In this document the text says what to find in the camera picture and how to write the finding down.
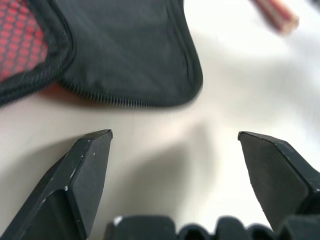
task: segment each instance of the white surface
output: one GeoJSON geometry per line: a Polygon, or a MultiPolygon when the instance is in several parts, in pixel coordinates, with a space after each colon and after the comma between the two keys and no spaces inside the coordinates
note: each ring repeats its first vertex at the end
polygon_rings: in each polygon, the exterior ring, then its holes
{"type": "Polygon", "coordinates": [[[249,0],[185,0],[204,85],[167,110],[64,103],[41,94],[0,109],[0,234],[74,140],[112,129],[91,240],[126,214],[171,216],[213,231],[221,215],[268,224],[250,185],[239,131],[287,140],[320,170],[320,11],[301,0],[297,31],[276,35],[249,0]]]}

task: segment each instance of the red mesh lining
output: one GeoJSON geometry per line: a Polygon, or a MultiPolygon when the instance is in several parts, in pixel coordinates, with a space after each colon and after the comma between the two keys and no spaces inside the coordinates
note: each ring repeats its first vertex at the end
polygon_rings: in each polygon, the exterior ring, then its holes
{"type": "Polygon", "coordinates": [[[26,0],[0,0],[0,82],[45,61],[44,33],[26,0]]]}

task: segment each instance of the white table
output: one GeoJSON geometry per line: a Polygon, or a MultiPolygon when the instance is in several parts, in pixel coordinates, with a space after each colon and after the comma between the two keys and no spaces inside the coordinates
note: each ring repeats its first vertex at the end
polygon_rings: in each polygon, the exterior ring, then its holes
{"type": "Polygon", "coordinates": [[[214,231],[233,215],[268,225],[239,131],[288,141],[320,170],[320,10],[288,1],[300,26],[275,34],[249,0],[185,0],[204,85],[185,106],[82,106],[35,94],[0,109],[0,234],[49,167],[89,132],[112,129],[91,240],[115,216],[161,214],[214,231]]]}

